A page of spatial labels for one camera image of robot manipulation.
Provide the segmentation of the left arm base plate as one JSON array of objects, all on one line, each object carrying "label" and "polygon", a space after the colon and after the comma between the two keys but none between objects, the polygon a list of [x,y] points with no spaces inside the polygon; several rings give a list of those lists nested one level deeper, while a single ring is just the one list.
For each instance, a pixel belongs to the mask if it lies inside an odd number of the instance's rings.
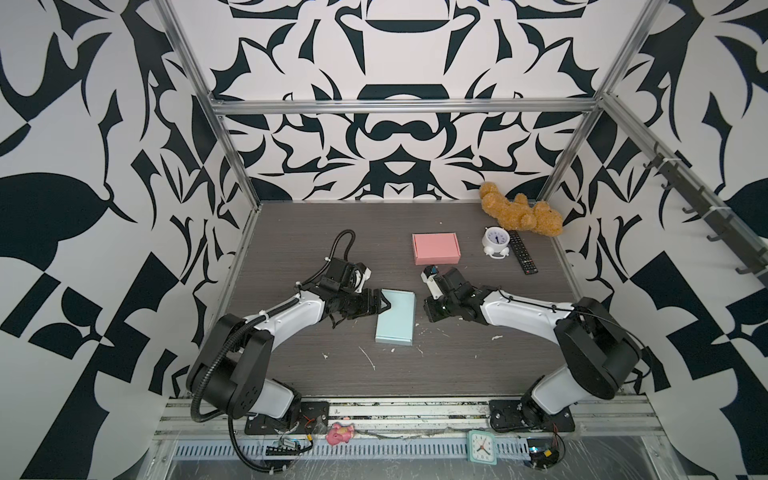
[{"label": "left arm base plate", "polygon": [[295,400],[282,417],[266,414],[250,415],[245,424],[246,435],[303,434],[306,428],[313,433],[316,428],[324,431],[330,412],[325,401]]}]

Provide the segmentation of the pink paper box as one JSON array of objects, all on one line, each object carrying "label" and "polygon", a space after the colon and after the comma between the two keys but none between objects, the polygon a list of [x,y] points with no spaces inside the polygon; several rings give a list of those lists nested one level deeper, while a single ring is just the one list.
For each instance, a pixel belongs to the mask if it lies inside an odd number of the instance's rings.
[{"label": "pink paper box", "polygon": [[461,259],[455,233],[419,233],[412,235],[414,264],[456,265]]}]

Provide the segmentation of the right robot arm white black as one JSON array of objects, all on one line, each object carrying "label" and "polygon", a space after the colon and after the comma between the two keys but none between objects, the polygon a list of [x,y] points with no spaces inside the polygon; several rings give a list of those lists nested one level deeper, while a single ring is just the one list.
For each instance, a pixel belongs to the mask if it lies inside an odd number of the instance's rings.
[{"label": "right robot arm white black", "polygon": [[641,347],[603,305],[589,297],[552,303],[476,287],[456,268],[426,267],[425,311],[431,322],[450,317],[506,327],[559,346],[564,365],[538,380],[522,397],[520,415],[542,423],[588,397],[611,400],[641,361]]}]

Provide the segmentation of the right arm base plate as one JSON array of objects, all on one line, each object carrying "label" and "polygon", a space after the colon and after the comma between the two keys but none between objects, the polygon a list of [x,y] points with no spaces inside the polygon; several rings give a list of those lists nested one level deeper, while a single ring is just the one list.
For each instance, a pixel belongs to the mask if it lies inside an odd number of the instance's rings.
[{"label": "right arm base plate", "polygon": [[489,425],[497,433],[572,433],[576,430],[569,407],[549,414],[533,400],[492,400],[489,408]]}]

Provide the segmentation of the light blue paper box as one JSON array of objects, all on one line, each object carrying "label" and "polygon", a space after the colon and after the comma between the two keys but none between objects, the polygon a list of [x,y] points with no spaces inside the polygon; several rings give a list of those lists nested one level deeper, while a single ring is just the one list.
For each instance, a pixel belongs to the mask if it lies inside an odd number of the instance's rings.
[{"label": "light blue paper box", "polygon": [[377,317],[375,342],[411,346],[416,296],[410,291],[382,289],[384,311]]}]

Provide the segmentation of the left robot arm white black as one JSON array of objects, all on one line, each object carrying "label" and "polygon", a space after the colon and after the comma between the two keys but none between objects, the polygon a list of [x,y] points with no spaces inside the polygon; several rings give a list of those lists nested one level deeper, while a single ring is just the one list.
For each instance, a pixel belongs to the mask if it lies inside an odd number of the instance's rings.
[{"label": "left robot arm white black", "polygon": [[300,395],[266,378],[273,351],[326,318],[337,324],[390,310],[382,290],[365,286],[369,277],[362,263],[328,258],[286,301],[255,315],[220,317],[188,373],[191,419],[204,423],[220,415],[262,415],[294,424]]}]

